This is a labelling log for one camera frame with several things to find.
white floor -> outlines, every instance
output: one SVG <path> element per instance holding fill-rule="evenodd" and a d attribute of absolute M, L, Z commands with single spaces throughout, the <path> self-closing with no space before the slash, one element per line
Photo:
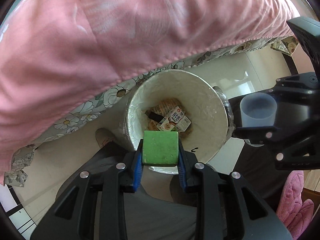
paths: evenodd
<path fill-rule="evenodd" d="M 228 98 L 271 88 L 277 78 L 290 75 L 282 54 L 269 48 L 221 57 L 188 71 L 212 86 L 219 86 Z M 121 136 L 117 127 L 122 120 L 123 106 L 124 103 L 119 102 L 82 129 L 44 143 L 36 151 L 32 165 L 24 169 L 28 174 L 25 187 L 14 189 L 36 224 L 54 202 L 62 183 L 99 150 L 95 130 L 107 127 Z M 243 144 L 243 140 L 231 138 L 210 164 L 219 172 L 230 173 Z M 142 185 L 150 195 L 171 201 L 170 179 L 170 175 L 145 169 Z"/>

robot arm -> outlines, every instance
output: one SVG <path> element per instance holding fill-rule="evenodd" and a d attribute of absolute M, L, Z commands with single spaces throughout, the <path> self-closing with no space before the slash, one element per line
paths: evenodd
<path fill-rule="evenodd" d="M 238 127 L 233 136 L 267 145 L 279 170 L 320 169 L 320 23 L 298 17 L 289 20 L 288 25 L 310 57 L 315 72 L 277 79 L 268 90 L 282 105 L 282 116 L 277 113 L 276 119 L 285 122 L 276 121 L 270 127 Z M 303 120 L 298 123 L 297 116 L 292 115 L 295 107 L 304 108 L 300 114 L 304 115 Z"/>

green block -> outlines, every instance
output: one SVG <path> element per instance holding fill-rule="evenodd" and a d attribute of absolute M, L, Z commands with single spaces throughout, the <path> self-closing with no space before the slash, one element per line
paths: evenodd
<path fill-rule="evenodd" d="M 146 166 L 174 167 L 179 160 L 178 132 L 144 131 L 142 163 Z"/>

translucent cup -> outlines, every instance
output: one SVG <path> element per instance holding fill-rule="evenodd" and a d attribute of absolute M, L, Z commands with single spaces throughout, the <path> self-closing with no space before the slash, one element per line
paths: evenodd
<path fill-rule="evenodd" d="M 265 93 L 252 93 L 240 102 L 242 127 L 272 126 L 276 119 L 277 103 Z"/>

black metal bracket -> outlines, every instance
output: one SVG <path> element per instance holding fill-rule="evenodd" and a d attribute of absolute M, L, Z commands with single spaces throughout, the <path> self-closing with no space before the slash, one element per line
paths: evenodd
<path fill-rule="evenodd" d="M 278 170 L 320 169 L 320 84 L 313 79 L 317 81 L 313 72 L 281 78 L 268 92 L 278 103 L 307 106 L 305 121 L 281 127 L 238 127 L 233 136 L 267 145 Z"/>
<path fill-rule="evenodd" d="M 134 193 L 140 185 L 142 144 L 143 140 L 135 153 L 127 153 L 122 163 L 106 171 L 87 172 L 87 176 L 80 173 L 43 217 L 31 240 L 93 240 L 99 191 L 99 239 L 127 240 L 123 194 Z M 179 176 L 185 192 L 198 193 L 196 240 L 213 236 L 217 240 L 292 239 L 274 211 L 239 173 L 224 175 L 208 164 L 198 163 L 193 153 L 184 151 L 181 142 Z"/>
<path fill-rule="evenodd" d="M 309 56 L 316 77 L 320 78 L 320 22 L 308 17 L 297 17 L 287 21 L 300 45 Z"/>

